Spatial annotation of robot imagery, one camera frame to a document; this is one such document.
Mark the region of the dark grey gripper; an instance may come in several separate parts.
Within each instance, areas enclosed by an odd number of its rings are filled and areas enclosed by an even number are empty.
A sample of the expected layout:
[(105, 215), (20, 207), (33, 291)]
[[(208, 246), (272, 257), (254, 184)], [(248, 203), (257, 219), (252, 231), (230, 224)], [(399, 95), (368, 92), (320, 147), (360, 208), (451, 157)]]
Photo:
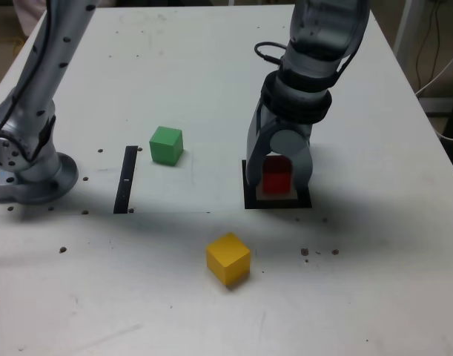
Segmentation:
[(256, 188), (262, 180), (262, 164), (272, 151), (291, 161), (292, 182), (296, 191), (305, 191), (313, 171), (308, 139), (312, 126), (286, 121), (258, 101), (246, 142), (245, 177)]

